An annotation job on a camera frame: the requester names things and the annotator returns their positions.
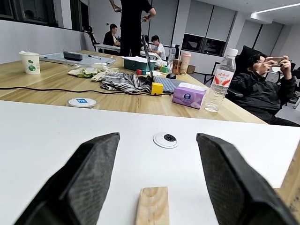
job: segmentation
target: ceiling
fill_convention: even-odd
[[[270,8],[287,6],[300,3],[300,0],[198,0],[212,5],[221,6],[239,12],[253,13]],[[273,18],[274,21],[283,24],[300,23],[300,6],[284,8],[260,15]]]

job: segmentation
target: striped cloth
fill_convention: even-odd
[[[150,85],[139,80],[136,74],[128,75],[125,73],[107,74],[102,79],[101,88],[106,90],[120,90],[126,93],[137,93],[145,91],[151,93]]]

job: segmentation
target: purple tissue box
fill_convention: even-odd
[[[194,90],[186,87],[175,88],[172,102],[200,109],[206,90]]]

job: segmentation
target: green box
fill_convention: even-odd
[[[155,62],[151,62],[152,70],[154,70]],[[137,69],[150,71],[148,63],[146,62],[137,62],[132,60],[124,59],[124,68],[136,71]]]

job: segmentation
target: black jacket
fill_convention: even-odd
[[[113,40],[113,35],[112,32],[109,31],[105,34],[104,40],[103,40],[103,44],[104,45],[110,45],[110,46],[114,46],[114,40]],[[116,52],[115,51],[111,51],[111,50],[104,50],[105,54],[110,54],[110,55],[115,55]]]
[[[244,95],[237,98],[234,103],[254,114],[265,122],[281,109],[281,106],[293,97],[295,89],[295,79],[282,79],[281,85],[265,78],[257,73],[235,75],[230,84],[230,88]]]

